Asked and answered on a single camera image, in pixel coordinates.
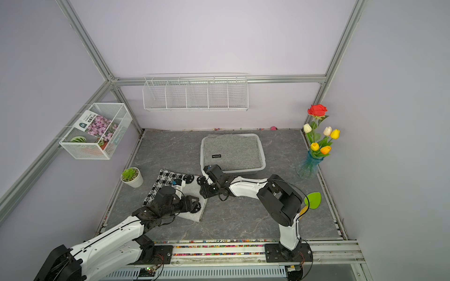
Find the houndstooth and circle pattern scarf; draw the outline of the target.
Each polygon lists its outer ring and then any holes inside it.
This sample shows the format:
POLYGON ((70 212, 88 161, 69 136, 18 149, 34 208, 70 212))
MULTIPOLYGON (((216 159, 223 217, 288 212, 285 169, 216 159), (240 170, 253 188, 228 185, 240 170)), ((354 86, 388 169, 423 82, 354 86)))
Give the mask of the houndstooth and circle pattern scarf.
POLYGON ((200 222, 203 213, 205 211, 207 199, 204 199, 200 195, 200 179, 201 176, 193 175, 193 174, 182 174, 178 172, 173 172, 170 170, 161 169, 158 173, 158 177, 152 186, 151 192, 146 196, 143 202, 143 206, 147 206, 151 203, 151 201, 156 197, 157 191, 164 186, 172 187, 173 179, 182 179, 184 181, 184 186, 182 188, 174 188, 175 194, 181 198, 182 196, 193 196, 199 199, 199 207, 196 207, 193 213, 181 213, 178 215, 180 218, 184 218, 186 220, 191 220, 194 222, 200 222))

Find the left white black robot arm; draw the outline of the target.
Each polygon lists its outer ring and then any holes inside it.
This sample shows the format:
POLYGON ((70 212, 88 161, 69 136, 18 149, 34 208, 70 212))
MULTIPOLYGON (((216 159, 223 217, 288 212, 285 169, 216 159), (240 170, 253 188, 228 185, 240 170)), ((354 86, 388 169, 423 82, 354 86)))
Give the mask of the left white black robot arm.
POLYGON ((150 204, 138 208, 124 221, 88 241, 52 250, 37 273, 37 281, 98 281, 132 263, 163 262, 155 243, 146 233, 162 226, 163 220, 200 209, 198 197, 165 186, 150 204))

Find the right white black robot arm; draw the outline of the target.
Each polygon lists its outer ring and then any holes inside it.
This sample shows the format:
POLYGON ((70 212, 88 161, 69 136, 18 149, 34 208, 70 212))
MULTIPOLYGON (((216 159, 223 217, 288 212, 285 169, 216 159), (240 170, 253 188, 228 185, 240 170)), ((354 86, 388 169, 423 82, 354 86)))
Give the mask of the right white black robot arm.
POLYGON ((204 199, 218 196, 227 200, 229 197, 248 197, 257 199, 268 214, 279 224, 280 247, 292 254, 299 251, 301 236, 299 220, 301 207, 306 195, 300 195, 293 186, 276 174, 267 179, 246 179, 231 176, 222 171, 218 165, 205 166, 203 179, 199 182, 200 195, 204 199))

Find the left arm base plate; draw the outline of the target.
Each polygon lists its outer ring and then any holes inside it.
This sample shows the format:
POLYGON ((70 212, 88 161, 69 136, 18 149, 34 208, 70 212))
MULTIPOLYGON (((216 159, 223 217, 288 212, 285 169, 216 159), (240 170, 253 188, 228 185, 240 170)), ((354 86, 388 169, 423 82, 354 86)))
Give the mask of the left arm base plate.
POLYGON ((173 246, 157 245, 144 249, 133 265, 167 265, 171 263, 173 246))

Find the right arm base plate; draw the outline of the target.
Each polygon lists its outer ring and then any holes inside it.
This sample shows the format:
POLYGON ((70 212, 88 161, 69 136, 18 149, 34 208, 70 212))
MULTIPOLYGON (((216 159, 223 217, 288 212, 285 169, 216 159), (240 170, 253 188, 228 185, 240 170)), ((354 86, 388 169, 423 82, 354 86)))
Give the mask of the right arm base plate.
POLYGON ((313 252, 307 243, 299 243, 294 250, 277 244, 265 244, 264 253, 266 262, 281 263, 281 262, 312 262, 313 252))

